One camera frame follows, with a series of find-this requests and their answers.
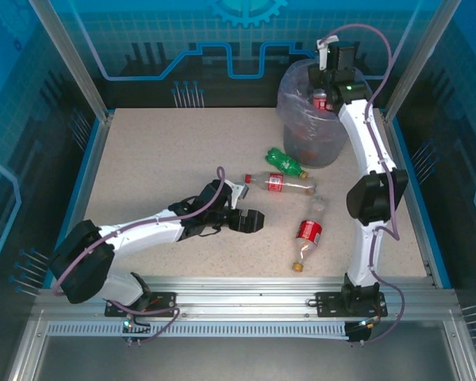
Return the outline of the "red label bottle grey cap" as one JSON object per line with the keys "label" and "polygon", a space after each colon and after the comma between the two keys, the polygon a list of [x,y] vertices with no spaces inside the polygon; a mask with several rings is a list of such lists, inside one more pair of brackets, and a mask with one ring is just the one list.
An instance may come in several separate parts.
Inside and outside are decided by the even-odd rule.
{"label": "red label bottle grey cap", "polygon": [[328,112],[333,111],[333,106],[327,98],[327,94],[324,89],[315,89],[313,91],[312,103],[316,109],[325,110]]}

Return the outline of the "clear bottle red cap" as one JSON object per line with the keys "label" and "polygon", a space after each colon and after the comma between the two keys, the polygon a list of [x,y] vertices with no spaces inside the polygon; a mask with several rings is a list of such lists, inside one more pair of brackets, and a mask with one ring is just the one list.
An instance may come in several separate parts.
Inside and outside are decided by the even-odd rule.
{"label": "clear bottle red cap", "polygon": [[257,174],[246,174],[244,182],[271,193],[312,195],[317,188],[317,181],[314,178],[301,179],[281,172],[265,171]]}

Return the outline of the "red label bottle yellow cap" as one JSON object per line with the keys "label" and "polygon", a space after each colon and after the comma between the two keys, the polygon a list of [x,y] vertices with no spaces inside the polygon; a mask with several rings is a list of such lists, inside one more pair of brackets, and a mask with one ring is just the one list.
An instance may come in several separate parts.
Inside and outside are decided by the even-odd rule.
{"label": "red label bottle yellow cap", "polygon": [[324,213],[327,209],[327,200],[319,194],[315,194],[310,201],[307,214],[301,220],[295,243],[297,252],[291,269],[301,273],[305,262],[317,250],[323,233]]}

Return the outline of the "clear cola bottle red label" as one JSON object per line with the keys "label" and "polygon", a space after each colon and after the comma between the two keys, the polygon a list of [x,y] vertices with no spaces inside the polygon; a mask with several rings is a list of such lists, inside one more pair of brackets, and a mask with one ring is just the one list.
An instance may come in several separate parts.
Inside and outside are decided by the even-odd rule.
{"label": "clear cola bottle red label", "polygon": [[308,149],[297,151],[297,161],[302,165],[312,167],[316,167],[320,163],[318,152]]}

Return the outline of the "green plastic bottle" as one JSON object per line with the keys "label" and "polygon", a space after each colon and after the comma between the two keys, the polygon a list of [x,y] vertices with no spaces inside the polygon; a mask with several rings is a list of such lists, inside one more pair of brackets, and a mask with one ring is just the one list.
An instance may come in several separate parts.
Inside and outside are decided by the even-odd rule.
{"label": "green plastic bottle", "polygon": [[282,152],[278,148],[271,148],[267,151],[265,160],[285,175],[306,179],[309,174],[301,168],[301,165],[293,158]]}

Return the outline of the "clear bin with plastic bag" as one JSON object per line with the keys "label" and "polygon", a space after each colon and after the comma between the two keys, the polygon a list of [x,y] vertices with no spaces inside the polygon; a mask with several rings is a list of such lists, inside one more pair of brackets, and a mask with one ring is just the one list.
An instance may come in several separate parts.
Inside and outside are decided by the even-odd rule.
{"label": "clear bin with plastic bag", "polygon": [[288,67],[279,84],[276,112],[283,123],[285,153],[298,161],[298,150],[317,151],[319,165],[303,166],[322,168],[337,159],[347,132],[335,114],[313,106],[308,68],[314,63],[315,59],[304,59]]}

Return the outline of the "blue table edge trim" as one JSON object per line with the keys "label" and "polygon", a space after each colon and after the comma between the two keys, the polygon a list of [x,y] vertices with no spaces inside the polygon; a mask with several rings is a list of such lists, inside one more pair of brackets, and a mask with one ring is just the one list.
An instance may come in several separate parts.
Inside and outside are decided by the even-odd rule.
{"label": "blue table edge trim", "polygon": [[90,132],[90,138],[71,193],[67,212],[65,213],[63,224],[59,231],[56,248],[58,248],[69,232],[85,216],[104,146],[106,144],[107,133],[108,127],[106,124],[96,120]]}

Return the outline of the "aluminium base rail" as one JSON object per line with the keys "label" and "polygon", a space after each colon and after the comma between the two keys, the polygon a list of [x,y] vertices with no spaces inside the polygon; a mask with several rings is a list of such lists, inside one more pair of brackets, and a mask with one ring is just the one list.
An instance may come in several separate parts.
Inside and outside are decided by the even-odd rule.
{"label": "aluminium base rail", "polygon": [[[317,292],[339,292],[340,277],[233,278],[149,276],[153,291],[176,294],[183,321],[315,321],[307,302]],[[430,277],[389,277],[386,321],[449,321],[462,313],[452,289]]]}

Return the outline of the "aluminium frame post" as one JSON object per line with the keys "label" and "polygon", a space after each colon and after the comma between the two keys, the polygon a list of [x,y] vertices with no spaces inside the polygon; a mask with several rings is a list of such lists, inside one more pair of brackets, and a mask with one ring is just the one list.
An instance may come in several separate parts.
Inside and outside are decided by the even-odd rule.
{"label": "aluminium frame post", "polygon": [[392,122],[418,76],[434,52],[441,36],[453,18],[462,0],[440,0],[440,5],[421,37],[412,58],[401,75],[386,105],[385,121]]}
{"label": "aluminium frame post", "polygon": [[109,119],[108,109],[51,2],[49,0],[29,0],[29,4],[44,26],[96,118],[101,123],[106,123]]}

